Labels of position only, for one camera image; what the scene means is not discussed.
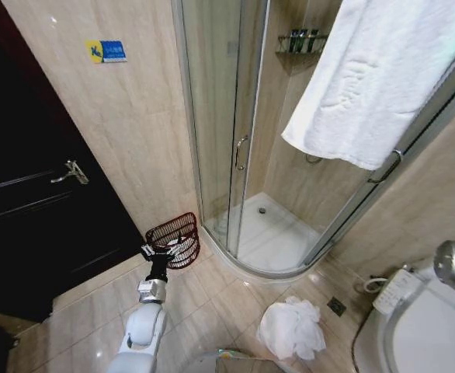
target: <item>red basket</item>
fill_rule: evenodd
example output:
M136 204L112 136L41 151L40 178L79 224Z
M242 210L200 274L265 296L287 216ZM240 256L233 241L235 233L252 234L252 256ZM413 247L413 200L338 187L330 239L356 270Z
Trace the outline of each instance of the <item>red basket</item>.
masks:
M183 247L175 258L168 262L167 268L178 270L189 266L200 253L200 241L196 228L195 214L187 212L171 221L150 229L145 238L147 244L157 253L165 253L177 246L178 239Z

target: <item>toiletry bottle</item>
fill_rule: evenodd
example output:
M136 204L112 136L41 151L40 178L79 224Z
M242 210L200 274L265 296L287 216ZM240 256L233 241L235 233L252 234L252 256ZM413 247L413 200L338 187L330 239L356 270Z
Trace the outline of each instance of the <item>toiletry bottle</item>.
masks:
M298 29L291 30L290 36L290 49L288 50L290 53L293 53L295 50L295 43L298 37Z
M311 30L311 38L308 41L307 53L312 52L312 47L314 46L314 42L315 42L315 39L313 37L317 36L318 33L319 33L319 30L317 30L317 29Z
M307 29L302 29L298 33L297 42L295 43L295 52L300 53L302 51L302 47L304 46L305 38L307 37Z

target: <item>white robot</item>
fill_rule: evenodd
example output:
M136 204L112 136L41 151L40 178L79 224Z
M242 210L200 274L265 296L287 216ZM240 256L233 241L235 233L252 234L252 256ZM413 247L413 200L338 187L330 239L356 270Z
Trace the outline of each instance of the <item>white robot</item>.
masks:
M137 287L142 306L129 316L119 352L110 364L108 373L155 371L158 345L167 322L167 314L162 308L167 263L174 259L181 248L182 245L178 244L167 253L156 253L150 246L142 247L147 260L153 263L150 274Z

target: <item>toilet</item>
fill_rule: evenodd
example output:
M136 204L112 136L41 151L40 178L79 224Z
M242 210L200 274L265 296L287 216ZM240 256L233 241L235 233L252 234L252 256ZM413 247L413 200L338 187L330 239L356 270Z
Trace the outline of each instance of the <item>toilet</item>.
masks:
M413 274L415 290L388 314L373 309L359 330L358 373L455 373L455 291L430 267Z

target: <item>floor drain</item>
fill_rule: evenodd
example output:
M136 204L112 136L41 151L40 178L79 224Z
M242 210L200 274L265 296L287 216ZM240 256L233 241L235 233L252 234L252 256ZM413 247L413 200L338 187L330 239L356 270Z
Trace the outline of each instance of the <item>floor drain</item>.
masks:
M331 298L331 301L328 302L328 307L338 316L343 315L343 312L346 310L346 306L335 297Z

